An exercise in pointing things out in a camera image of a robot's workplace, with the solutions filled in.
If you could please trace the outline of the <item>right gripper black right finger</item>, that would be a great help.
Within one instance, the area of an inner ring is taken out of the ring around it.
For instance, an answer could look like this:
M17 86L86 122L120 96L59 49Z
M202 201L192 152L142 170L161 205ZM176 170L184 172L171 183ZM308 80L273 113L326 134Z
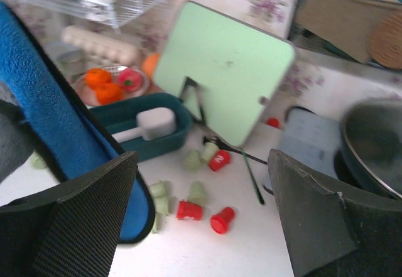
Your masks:
M401 276L401 201L277 149L269 152L268 171L295 276Z

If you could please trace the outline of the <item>teal storage basket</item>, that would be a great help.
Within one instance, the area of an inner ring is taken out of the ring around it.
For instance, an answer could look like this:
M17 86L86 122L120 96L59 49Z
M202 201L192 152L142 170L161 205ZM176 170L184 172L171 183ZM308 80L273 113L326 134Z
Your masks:
M178 98L154 93L90 109L126 151L146 161L181 148L192 117Z

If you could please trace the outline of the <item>black wok pan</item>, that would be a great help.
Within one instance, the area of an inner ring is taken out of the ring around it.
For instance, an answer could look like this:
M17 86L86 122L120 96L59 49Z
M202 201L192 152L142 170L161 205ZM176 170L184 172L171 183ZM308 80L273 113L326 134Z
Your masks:
M401 99L356 102L339 129L340 153L359 186L401 200Z

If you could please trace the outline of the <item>green capsule cluster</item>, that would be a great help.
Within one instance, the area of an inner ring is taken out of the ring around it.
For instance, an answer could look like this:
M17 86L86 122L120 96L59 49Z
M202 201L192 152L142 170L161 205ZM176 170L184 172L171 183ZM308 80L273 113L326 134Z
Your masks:
M187 201L204 207L207 203L207 192L203 183L196 181L190 186Z
M170 198L168 196L155 197L153 202L158 214L170 215Z
M168 182L158 181L148 186L148 190L153 199L165 198L170 196Z
M153 226L152 226L152 229L151 229L152 234L156 234L156 233L158 233L160 231L161 218L162 218L161 214L159 214L159 213L155 214L155 219L154 219Z

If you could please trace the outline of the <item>green capsule cluster middle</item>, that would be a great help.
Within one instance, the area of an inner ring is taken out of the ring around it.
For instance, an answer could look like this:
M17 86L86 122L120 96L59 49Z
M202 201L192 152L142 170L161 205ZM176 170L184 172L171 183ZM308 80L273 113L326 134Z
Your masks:
M168 196L155 197L153 202L158 214L170 215L170 198Z

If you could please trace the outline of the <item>grey induction cooker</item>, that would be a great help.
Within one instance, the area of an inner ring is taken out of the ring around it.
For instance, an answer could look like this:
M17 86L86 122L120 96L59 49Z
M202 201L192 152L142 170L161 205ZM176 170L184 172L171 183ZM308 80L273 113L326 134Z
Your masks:
M301 107L288 111L276 149L320 173L337 179L335 156L340 148L339 122Z

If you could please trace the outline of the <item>green capsule cluster top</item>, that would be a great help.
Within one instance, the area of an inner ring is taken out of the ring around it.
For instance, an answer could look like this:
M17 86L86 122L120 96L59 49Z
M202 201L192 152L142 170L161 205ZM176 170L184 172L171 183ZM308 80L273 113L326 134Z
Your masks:
M168 182L158 181L148 186L148 190L153 199L165 198L170 196Z

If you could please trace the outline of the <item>blue grey oven mitt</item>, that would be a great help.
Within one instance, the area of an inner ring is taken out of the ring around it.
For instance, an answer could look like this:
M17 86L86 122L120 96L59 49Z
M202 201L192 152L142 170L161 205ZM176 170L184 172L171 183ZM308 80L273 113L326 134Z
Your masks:
M123 154L31 34L1 1L1 182L36 149L65 182ZM155 207L136 172L120 231L120 243L150 233Z

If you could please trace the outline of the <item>red capsule cluster right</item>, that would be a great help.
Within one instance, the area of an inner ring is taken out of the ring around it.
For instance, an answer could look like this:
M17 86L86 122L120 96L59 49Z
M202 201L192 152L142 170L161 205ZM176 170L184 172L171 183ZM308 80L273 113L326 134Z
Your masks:
M210 226L218 234L226 234L234 220L236 213L232 207L225 207L210 218Z

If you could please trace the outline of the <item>red capsule cluster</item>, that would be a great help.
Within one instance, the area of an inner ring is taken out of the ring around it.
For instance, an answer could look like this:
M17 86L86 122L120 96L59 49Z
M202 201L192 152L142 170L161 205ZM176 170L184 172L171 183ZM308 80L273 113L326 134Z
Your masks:
M226 234L234 220L236 213L232 207L225 207L210 218L210 226L218 234Z
M178 220L196 220L201 221L204 215L204 208L186 200L178 203L176 218Z

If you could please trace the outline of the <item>red capsule cluster middle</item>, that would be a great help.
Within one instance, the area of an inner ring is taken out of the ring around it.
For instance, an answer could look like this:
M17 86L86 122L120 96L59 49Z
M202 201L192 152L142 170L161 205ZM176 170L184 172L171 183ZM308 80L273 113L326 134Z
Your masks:
M201 221L204 215L204 208L186 200L178 203L176 218L178 220L196 220Z

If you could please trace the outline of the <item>red capsule by cooker left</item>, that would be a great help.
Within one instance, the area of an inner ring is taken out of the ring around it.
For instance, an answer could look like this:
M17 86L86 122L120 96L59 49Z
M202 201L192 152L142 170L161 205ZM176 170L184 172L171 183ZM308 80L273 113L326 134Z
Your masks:
M270 117L266 120L266 124L272 128L279 129L281 127L280 121L275 117Z

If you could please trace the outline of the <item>red capsule near board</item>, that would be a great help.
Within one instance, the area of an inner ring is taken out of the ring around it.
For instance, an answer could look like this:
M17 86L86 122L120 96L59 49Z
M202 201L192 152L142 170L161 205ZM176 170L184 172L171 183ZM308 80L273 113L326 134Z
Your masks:
M231 154L226 150L219 150L215 156L209 161L209 168L217 172L223 167L231 163Z

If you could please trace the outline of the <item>glass fruit plate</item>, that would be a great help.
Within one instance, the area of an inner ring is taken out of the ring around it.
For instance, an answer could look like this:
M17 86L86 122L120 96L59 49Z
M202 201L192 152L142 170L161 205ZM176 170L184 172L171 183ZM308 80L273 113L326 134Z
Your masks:
M92 68L72 85L84 104L95 107L139 97L150 85L145 73L133 67Z

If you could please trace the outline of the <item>round cork coaster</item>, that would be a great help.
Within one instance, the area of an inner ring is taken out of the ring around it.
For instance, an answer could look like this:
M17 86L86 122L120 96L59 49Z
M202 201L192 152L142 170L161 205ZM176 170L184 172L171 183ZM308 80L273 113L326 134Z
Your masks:
M378 64L401 70L401 11L395 11L376 25L369 42L369 54Z

